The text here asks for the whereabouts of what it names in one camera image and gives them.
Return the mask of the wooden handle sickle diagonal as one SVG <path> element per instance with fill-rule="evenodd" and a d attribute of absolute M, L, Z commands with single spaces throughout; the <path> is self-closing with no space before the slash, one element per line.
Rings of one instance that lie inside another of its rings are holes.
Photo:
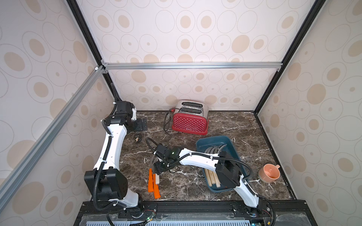
<path fill-rule="evenodd" d="M 212 185 L 216 185 L 217 188 L 221 187 L 221 183 L 218 179 L 218 176 L 215 172 L 209 170 L 210 179 L 212 181 Z"/>

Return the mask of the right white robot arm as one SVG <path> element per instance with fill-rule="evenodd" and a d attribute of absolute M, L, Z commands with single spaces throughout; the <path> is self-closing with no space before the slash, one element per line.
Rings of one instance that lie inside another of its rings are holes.
<path fill-rule="evenodd" d="M 159 159 L 154 163 L 155 173 L 160 175 L 180 165 L 196 166 L 214 172 L 220 183 L 232 188 L 243 200 L 244 206 L 249 209 L 249 215 L 267 213 L 270 217 L 269 225 L 276 222 L 276 213 L 271 202 L 264 196 L 257 194 L 247 182 L 252 175 L 252 169 L 243 161 L 233 158 L 229 153 L 201 153 L 183 147 L 169 149 L 162 144 L 156 147 L 147 142 L 154 156 Z"/>

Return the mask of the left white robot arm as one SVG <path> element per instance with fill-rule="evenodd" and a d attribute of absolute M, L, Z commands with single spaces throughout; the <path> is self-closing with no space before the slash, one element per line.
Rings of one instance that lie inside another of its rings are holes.
<path fill-rule="evenodd" d="M 130 132 L 146 131 L 147 120 L 137 118 L 133 103 L 115 96 L 114 108 L 101 124 L 106 139 L 93 170 L 87 171 L 84 181 L 92 194 L 93 205 L 98 211 L 110 207 L 121 207 L 131 211 L 143 211 L 142 200 L 128 187 L 127 178 L 120 172 L 119 163 L 126 135 Z"/>

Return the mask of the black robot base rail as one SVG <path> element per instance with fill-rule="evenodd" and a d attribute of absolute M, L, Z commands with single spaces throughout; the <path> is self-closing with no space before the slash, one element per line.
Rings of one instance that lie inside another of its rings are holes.
<path fill-rule="evenodd" d="M 315 226 L 303 200 L 265 201 L 258 208 L 243 201 L 142 201 L 138 207 L 98 211 L 84 202 L 76 226 Z"/>

